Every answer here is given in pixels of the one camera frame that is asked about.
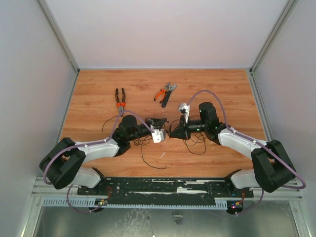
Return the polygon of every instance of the wooden surface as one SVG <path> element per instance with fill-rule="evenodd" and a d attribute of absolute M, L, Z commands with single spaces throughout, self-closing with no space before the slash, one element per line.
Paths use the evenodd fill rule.
<path fill-rule="evenodd" d="M 166 108 L 162 109 L 154 95 L 167 82 L 176 83 Z M 109 121 L 101 132 L 103 123 L 118 114 L 115 102 L 115 88 L 124 87 L 126 109 L 136 112 L 140 117 L 179 119 L 177 111 L 181 102 L 187 103 L 197 91 L 209 89 L 222 100 L 228 123 L 235 129 L 265 139 L 254 99 L 244 70 L 119 70 L 119 71 L 80 71 L 71 105 L 65 122 L 62 137 L 74 141 L 93 141 L 107 137 L 114 124 Z M 198 105 L 209 101 L 214 104 L 220 121 L 223 114 L 216 99 L 208 93 L 198 95 L 191 104 L 190 115 L 198 115 Z M 203 143 L 190 147 L 200 153 Z M 206 141 L 206 153 L 189 153 L 184 142 L 166 138 L 163 142 L 143 147 L 134 146 L 124 155 L 115 158 L 101 158 L 84 164 L 96 167 L 106 176 L 179 176 L 215 177 L 225 176 L 236 169 L 252 168 L 251 161 L 243 155 Z"/>

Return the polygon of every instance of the black wrench handle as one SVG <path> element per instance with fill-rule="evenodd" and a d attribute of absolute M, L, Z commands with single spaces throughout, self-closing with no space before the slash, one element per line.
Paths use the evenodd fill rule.
<path fill-rule="evenodd" d="M 163 108 L 166 107 L 166 105 L 167 105 L 167 103 L 168 103 L 168 100 L 169 100 L 169 97 L 170 97 L 172 91 L 173 91 L 173 90 L 169 90 L 169 91 L 167 92 L 166 96 L 164 97 L 164 99 L 163 99 L 163 101 L 162 101 L 161 107 L 163 107 Z"/>

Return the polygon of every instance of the pliers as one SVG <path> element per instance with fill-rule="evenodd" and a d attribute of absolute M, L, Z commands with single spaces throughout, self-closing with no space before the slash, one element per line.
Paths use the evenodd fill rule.
<path fill-rule="evenodd" d="M 116 99 L 116 101 L 117 101 L 117 107 L 118 107 L 118 112 L 119 112 L 119 113 L 124 112 L 124 107 L 125 107 L 125 105 L 126 105 L 126 103 L 125 103 L 126 95 L 125 95 L 124 88 L 122 88 L 122 94 L 123 94 L 123 96 L 122 96 L 122 102 L 120 102 L 120 101 L 119 101 L 119 89 L 116 88 L 116 90 L 115 90 L 115 99 Z"/>
<path fill-rule="evenodd" d="M 154 101 L 157 100 L 157 98 L 162 95 L 162 100 L 160 101 L 160 103 L 163 102 L 164 100 L 164 97 L 166 96 L 167 92 L 168 92 L 168 87 L 169 87 L 170 83 L 168 82 L 167 85 L 163 88 L 163 89 L 160 89 L 160 91 L 155 95 L 154 97 Z"/>

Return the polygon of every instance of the robotic arm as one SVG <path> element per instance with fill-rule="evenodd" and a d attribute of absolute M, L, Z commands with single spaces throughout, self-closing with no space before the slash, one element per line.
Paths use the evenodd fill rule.
<path fill-rule="evenodd" d="M 170 137 L 188 140 L 192 132 L 204 132 L 210 141 L 230 147 L 252 159 L 252 170 L 237 170 L 226 177 L 225 180 L 232 189 L 261 187 L 266 192 L 272 193 L 295 178 L 292 172 L 278 160 L 273 160 L 271 154 L 258 145 L 262 144 L 271 149 L 274 154 L 295 170 L 281 142 L 277 140 L 266 142 L 245 135 L 240 136 L 235 129 L 230 126 L 228 129 L 224 123 L 219 121 L 212 103 L 201 103 L 198 108 L 200 119 L 190 120 L 190 106 L 180 104 L 178 111 L 183 115 L 180 117 L 179 125 L 170 133 Z"/>
<path fill-rule="evenodd" d="M 86 145 L 64 138 L 41 161 L 39 167 L 44 173 L 47 169 L 46 176 L 56 189 L 62 189 L 69 184 L 94 188 L 100 182 L 102 174 L 95 168 L 81 167 L 83 163 L 102 157 L 120 156 L 130 149 L 130 141 L 148 135 L 153 137 L 155 143 L 163 141 L 165 131 L 162 126 L 166 121 L 166 118 L 146 118 L 145 123 L 151 128 L 149 131 L 144 124 L 137 124 L 136 117 L 127 115 L 119 123 L 111 139 Z"/>

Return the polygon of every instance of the gray wall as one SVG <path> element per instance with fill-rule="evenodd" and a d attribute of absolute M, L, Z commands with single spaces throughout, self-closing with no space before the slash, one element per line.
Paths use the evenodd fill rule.
<path fill-rule="evenodd" d="M 275 137 L 307 181 L 316 225 L 316 1 L 301 0 L 255 72 Z"/>
<path fill-rule="evenodd" d="M 0 236 L 20 234 L 74 80 L 37 1 L 0 1 Z"/>
<path fill-rule="evenodd" d="M 80 68 L 246 68 L 287 0 L 46 0 Z"/>

